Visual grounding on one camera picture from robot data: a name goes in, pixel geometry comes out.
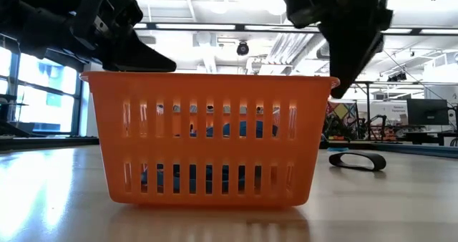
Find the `table surface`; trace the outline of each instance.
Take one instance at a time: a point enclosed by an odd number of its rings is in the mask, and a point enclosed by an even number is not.
[[[0,241],[456,241],[458,161],[381,154],[370,173],[321,151],[296,208],[193,210],[112,202],[98,146],[0,153]]]

